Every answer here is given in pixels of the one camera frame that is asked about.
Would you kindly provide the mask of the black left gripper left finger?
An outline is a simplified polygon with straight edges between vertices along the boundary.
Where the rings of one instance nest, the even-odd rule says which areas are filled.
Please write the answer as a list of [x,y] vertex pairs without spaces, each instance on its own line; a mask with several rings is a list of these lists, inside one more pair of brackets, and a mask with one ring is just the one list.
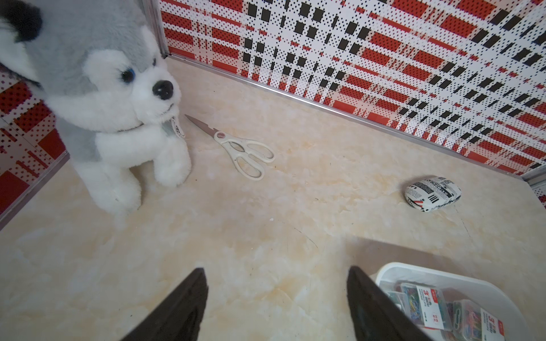
[[197,340],[206,309],[208,284],[194,269],[124,340]]

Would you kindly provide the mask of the white plastic storage box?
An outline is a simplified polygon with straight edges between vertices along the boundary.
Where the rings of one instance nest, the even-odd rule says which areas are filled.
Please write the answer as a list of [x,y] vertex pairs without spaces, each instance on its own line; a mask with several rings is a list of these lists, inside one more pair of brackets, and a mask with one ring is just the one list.
[[451,301],[469,299],[503,323],[507,340],[535,339],[516,304],[500,288],[487,281],[399,262],[386,264],[372,275],[372,279],[384,291],[407,281],[436,287]]

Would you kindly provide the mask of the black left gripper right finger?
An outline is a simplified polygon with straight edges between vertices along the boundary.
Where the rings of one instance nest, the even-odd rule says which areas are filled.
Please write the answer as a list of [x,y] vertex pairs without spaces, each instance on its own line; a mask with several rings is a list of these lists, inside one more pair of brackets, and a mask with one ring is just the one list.
[[396,307],[360,267],[352,266],[349,269],[346,290],[355,339],[431,340]]

